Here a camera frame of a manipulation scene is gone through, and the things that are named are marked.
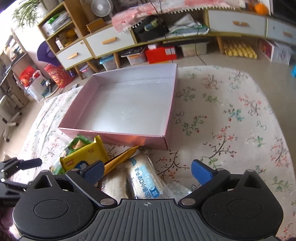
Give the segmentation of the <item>yellow cracker packet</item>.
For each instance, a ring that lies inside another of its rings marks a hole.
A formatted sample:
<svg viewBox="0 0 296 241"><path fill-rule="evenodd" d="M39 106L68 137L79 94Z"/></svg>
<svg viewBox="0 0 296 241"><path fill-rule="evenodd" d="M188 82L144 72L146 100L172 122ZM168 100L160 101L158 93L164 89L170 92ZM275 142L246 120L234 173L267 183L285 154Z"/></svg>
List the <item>yellow cracker packet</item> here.
<svg viewBox="0 0 296 241"><path fill-rule="evenodd" d="M96 136L91 144L82 147L69 156L60 159L65 171L71 169L85 169L96 161L106 163L109 160L107 151L100 136Z"/></svg>

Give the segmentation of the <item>gold foil snack bar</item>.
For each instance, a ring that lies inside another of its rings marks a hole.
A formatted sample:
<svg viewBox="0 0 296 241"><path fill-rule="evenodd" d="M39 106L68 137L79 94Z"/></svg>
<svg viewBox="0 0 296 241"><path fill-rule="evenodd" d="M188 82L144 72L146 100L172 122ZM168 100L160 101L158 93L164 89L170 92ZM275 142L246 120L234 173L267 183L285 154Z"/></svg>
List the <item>gold foil snack bar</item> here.
<svg viewBox="0 0 296 241"><path fill-rule="evenodd" d="M110 173L113 169L115 169L118 165L122 164L130 157L132 157L140 146L130 147L129 149L125 150L123 153L117 155L116 157L112 158L111 160L107 161L104 164L104 176Z"/></svg>

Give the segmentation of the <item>green snack packet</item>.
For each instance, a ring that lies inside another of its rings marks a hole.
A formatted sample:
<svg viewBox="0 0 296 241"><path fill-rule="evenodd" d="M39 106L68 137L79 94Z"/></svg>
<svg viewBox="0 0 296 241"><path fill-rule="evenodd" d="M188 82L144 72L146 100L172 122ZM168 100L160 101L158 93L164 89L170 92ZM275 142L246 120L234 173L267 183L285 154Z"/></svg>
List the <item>green snack packet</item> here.
<svg viewBox="0 0 296 241"><path fill-rule="evenodd" d="M59 174L64 174L65 170L61 165L60 159L63 159L70 154L74 153L75 151L81 149L82 147L91 144L92 141L89 140L88 138L82 136L82 135L77 135L70 143L67 145L67 147L63 150L63 152L60 154L60 157L53 162L53 164L50 166L50 171L54 175L59 175Z"/></svg>

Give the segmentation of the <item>white blue bread packet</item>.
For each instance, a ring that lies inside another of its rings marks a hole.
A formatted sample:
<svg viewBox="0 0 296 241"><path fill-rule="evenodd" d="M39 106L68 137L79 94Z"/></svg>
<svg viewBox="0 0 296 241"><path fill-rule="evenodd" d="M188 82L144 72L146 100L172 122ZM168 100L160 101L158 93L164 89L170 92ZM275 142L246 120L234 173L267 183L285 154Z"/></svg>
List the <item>white blue bread packet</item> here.
<svg viewBox="0 0 296 241"><path fill-rule="evenodd" d="M156 199L163 195L164 186L147 154L128 159L126 168L135 199Z"/></svg>

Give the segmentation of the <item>floral tablecloth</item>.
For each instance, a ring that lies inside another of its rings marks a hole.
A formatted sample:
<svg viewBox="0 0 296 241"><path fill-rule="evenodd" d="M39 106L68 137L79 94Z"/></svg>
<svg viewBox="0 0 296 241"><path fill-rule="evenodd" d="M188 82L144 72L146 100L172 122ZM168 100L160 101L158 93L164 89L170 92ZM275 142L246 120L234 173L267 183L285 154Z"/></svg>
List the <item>floral tablecloth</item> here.
<svg viewBox="0 0 296 241"><path fill-rule="evenodd" d="M295 173L284 135L259 86L245 72L219 66L177 68L168 150L146 148L157 175L196 190L191 174L199 159L213 169L232 173L252 169L283 208L277 236L295 237ZM42 159L43 169L55 162L73 139L58 126L82 87L44 102L18 157ZM106 144L110 158L128 146Z"/></svg>

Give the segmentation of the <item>pink cardboard box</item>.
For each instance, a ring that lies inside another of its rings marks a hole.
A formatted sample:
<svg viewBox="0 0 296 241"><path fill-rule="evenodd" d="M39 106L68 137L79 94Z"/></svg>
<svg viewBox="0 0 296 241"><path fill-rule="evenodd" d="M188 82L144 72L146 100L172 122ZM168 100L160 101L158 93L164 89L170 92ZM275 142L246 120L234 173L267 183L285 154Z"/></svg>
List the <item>pink cardboard box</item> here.
<svg viewBox="0 0 296 241"><path fill-rule="evenodd" d="M106 144L168 150L177 72L166 63L94 74L58 128L72 138L99 135Z"/></svg>

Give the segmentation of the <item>purple hat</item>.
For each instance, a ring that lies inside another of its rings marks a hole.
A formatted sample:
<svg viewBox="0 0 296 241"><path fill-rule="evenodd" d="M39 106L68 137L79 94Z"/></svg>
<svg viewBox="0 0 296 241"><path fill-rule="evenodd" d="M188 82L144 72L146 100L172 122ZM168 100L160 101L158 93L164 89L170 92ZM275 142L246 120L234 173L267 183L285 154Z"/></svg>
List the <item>purple hat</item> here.
<svg viewBox="0 0 296 241"><path fill-rule="evenodd" d="M37 59L41 62L52 64L56 67L61 66L61 63L49 47L46 41L42 42L37 49Z"/></svg>

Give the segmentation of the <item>yellow egg tray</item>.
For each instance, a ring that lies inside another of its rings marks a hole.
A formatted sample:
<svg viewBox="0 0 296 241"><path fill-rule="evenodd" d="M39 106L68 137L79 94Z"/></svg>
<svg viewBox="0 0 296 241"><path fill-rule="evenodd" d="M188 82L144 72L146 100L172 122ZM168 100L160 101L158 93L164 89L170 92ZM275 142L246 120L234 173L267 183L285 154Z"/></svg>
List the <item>yellow egg tray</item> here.
<svg viewBox="0 0 296 241"><path fill-rule="evenodd" d="M254 49L242 41L227 40L223 42L223 49L229 57L244 57L257 59L257 54Z"/></svg>

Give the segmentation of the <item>red shoe box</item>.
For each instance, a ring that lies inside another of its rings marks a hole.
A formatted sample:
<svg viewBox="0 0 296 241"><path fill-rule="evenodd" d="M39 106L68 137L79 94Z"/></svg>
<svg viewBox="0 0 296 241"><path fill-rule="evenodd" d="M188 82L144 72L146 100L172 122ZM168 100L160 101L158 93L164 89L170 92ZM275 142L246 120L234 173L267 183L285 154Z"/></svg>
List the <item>red shoe box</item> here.
<svg viewBox="0 0 296 241"><path fill-rule="evenodd" d="M177 59L175 47L158 47L156 49L145 50L145 55L149 64L173 61Z"/></svg>

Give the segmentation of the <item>white decorated box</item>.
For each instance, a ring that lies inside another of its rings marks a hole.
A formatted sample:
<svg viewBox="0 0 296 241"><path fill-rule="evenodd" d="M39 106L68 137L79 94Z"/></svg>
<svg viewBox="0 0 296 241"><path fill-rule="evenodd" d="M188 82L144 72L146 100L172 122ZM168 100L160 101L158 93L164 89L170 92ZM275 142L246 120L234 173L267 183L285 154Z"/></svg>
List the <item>white decorated box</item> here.
<svg viewBox="0 0 296 241"><path fill-rule="evenodd" d="M271 63L290 64L293 50L288 45L259 38L257 47Z"/></svg>

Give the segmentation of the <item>wooden tv cabinet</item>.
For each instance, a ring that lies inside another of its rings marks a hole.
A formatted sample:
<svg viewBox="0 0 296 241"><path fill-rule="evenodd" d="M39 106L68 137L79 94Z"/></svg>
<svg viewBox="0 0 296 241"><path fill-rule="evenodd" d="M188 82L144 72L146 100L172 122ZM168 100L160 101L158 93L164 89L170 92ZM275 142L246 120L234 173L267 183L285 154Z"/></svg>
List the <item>wooden tv cabinet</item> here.
<svg viewBox="0 0 296 241"><path fill-rule="evenodd" d="M138 19L135 24L130 25L122 20L124 28L116 27L115 23L105 25L94 33L88 31L87 17L79 1L63 1L46 14L38 24L40 32L59 63L64 69L75 68L77 65L131 48L134 46L148 44L153 41L170 39L170 36L156 37L150 31L147 35L144 22L152 15L165 15L165 4L163 2L148 3L149 12L147 16ZM70 20L59 27L50 35L43 29L44 24L54 15L65 11ZM204 23L209 28L208 36L252 36L265 37L266 39L278 40L287 44L295 45L295 26L284 21L274 19L270 16L260 16L249 11L240 11L231 6L223 4L190 6L175 13L190 13L202 11L205 14ZM56 44L56 36L66 31L69 27L75 27L78 37L63 49Z"/></svg>

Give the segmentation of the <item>pink cloth runner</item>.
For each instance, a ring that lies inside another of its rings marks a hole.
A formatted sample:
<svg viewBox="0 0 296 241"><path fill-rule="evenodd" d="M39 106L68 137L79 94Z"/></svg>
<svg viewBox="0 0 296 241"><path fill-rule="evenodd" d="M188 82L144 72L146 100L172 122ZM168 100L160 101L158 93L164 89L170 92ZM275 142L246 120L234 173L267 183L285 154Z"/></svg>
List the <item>pink cloth runner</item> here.
<svg viewBox="0 0 296 241"><path fill-rule="evenodd" d="M140 4L115 14L111 18L112 26L119 33L137 26L146 17L158 14L176 14L201 9L236 9L225 1L155 1Z"/></svg>

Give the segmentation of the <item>black storage basket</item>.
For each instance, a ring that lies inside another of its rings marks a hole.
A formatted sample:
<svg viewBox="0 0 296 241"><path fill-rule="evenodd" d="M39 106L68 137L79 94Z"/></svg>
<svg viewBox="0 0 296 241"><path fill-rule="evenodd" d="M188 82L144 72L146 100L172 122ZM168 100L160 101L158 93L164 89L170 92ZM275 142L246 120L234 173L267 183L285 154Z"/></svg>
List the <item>black storage basket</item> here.
<svg viewBox="0 0 296 241"><path fill-rule="evenodd" d="M141 21L133 31L141 42L147 42L165 36L169 30L162 17L152 15Z"/></svg>

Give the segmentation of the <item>white desk fan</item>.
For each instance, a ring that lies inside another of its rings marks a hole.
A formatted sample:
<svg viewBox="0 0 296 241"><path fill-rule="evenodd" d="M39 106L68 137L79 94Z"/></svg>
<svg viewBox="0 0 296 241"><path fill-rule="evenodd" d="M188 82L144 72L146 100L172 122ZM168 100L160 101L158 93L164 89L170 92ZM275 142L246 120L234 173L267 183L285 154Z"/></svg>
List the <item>white desk fan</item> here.
<svg viewBox="0 0 296 241"><path fill-rule="evenodd" d="M91 10L98 17L109 16L113 11L113 2L110 0L93 0Z"/></svg>

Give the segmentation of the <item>potted green plant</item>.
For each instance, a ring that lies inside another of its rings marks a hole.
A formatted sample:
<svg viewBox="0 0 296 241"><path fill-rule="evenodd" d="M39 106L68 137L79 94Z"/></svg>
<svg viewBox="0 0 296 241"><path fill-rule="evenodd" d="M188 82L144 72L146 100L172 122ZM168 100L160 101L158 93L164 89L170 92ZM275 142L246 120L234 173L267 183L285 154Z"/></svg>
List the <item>potted green plant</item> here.
<svg viewBox="0 0 296 241"><path fill-rule="evenodd" d="M17 28L23 28L24 26L31 27L37 23L37 19L39 18L37 8L39 5L45 7L44 1L29 0L20 3L13 12L13 19L17 23Z"/></svg>

